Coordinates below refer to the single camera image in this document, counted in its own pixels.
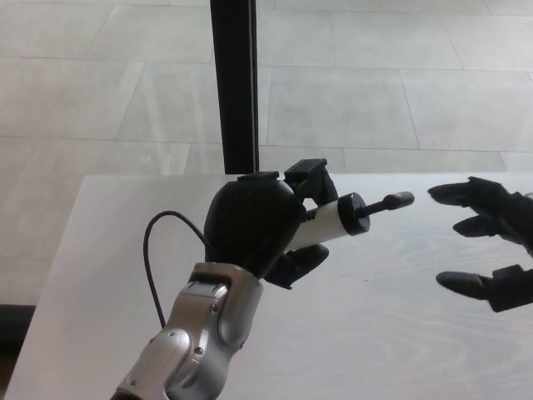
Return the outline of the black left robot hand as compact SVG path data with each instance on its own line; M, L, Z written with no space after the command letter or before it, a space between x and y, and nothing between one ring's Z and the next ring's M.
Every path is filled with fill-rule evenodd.
M254 172L225 184L212 199L204 224L205 259L230 263L280 288L323 263L322 244L290 241L306 221L305 199L326 205L338 198L324 158L302 159L286 170Z

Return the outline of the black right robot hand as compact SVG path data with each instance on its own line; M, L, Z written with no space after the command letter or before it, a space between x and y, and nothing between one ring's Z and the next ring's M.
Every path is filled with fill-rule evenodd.
M507 192L500 183L479 177L435 186L428 194L439 204L476 213L453 226L461 236L498 236L532 254L532 197ZM454 293L488 302L495 313L532 303L532 271L518 264L496 269L489 277L473 272L440 272L436 281Z

